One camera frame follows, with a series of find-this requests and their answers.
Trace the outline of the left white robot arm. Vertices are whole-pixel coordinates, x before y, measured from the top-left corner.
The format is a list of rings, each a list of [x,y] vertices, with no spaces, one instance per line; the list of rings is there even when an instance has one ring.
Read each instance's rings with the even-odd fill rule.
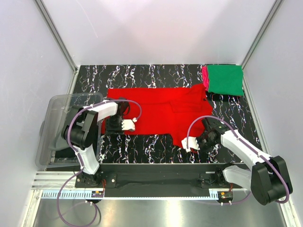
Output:
[[[100,129],[105,134],[123,134],[135,129],[132,120],[124,116],[130,112],[130,103],[125,99],[104,100],[99,104],[80,107],[74,105],[68,113],[61,137],[74,151],[80,163],[77,185],[84,187],[105,186],[101,167],[97,161],[95,139]]]

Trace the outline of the red t shirt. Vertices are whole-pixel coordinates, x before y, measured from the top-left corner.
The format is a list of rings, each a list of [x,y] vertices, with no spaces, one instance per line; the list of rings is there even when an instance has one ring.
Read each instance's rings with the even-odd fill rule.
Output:
[[[112,88],[109,98],[131,100],[130,112],[126,119],[139,117],[135,131],[125,135],[169,134],[173,145],[182,147],[186,136],[198,137],[204,132],[201,122],[191,123],[202,115],[212,115],[205,87],[197,84],[192,87],[176,88]]]

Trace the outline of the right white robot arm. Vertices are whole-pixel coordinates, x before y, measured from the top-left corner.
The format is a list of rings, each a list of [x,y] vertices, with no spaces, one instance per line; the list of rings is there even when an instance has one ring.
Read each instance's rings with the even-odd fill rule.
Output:
[[[250,190],[258,203],[267,205],[272,202],[287,203],[293,192],[286,161],[280,156],[271,156],[256,148],[246,140],[237,129],[224,120],[211,116],[198,118],[205,132],[196,139],[200,149],[221,144],[232,151],[247,167],[241,169],[227,164],[215,175],[219,187],[236,184]]]

